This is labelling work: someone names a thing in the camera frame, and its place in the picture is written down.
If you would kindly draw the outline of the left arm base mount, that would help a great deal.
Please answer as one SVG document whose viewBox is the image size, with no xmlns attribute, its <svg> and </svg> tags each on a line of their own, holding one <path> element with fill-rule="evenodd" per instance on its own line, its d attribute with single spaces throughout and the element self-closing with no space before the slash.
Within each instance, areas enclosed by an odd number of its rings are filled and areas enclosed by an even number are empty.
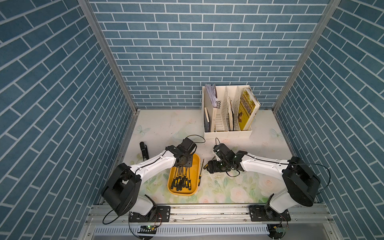
<svg viewBox="0 0 384 240">
<path fill-rule="evenodd" d="M 171 207 L 156 204 L 149 196 L 138 197 L 135 205 L 130 210 L 130 223 L 168 223 Z"/>
</svg>

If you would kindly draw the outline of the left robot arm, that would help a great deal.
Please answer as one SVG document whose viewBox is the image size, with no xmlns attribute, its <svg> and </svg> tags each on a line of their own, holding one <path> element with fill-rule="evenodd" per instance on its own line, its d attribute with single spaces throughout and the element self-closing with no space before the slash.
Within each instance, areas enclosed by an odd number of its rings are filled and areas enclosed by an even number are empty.
<svg viewBox="0 0 384 240">
<path fill-rule="evenodd" d="M 117 216 L 129 212 L 152 217 L 157 205 L 150 197 L 140 197 L 141 185 L 162 171 L 173 167 L 190 167 L 197 145 L 189 138 L 178 146 L 167 146 L 158 155 L 142 163 L 118 165 L 101 190 L 101 196 Z"/>
</svg>

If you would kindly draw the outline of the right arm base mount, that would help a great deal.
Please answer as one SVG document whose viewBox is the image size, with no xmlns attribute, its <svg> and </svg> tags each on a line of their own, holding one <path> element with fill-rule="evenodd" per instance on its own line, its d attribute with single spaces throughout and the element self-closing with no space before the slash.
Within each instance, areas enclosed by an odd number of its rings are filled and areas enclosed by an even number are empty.
<svg viewBox="0 0 384 240">
<path fill-rule="evenodd" d="M 291 216 L 288 210 L 278 213 L 270 206 L 270 201 L 275 194 L 272 194 L 264 205 L 251 205 L 249 212 L 252 222 L 289 222 Z"/>
</svg>

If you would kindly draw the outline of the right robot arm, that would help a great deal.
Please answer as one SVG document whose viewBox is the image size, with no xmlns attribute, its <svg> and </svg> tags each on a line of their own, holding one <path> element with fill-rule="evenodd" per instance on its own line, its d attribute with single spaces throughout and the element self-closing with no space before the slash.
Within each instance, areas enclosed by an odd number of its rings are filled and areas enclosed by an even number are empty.
<svg viewBox="0 0 384 240">
<path fill-rule="evenodd" d="M 268 220 L 294 206 L 313 206 L 321 180 L 309 164 L 300 158 L 273 160 L 246 151 L 234 153 L 225 144 L 215 145 L 213 152 L 216 158 L 208 161 L 203 167 L 210 174 L 230 171 L 255 172 L 280 181 L 281 189 L 271 193 L 262 210 Z"/>
</svg>

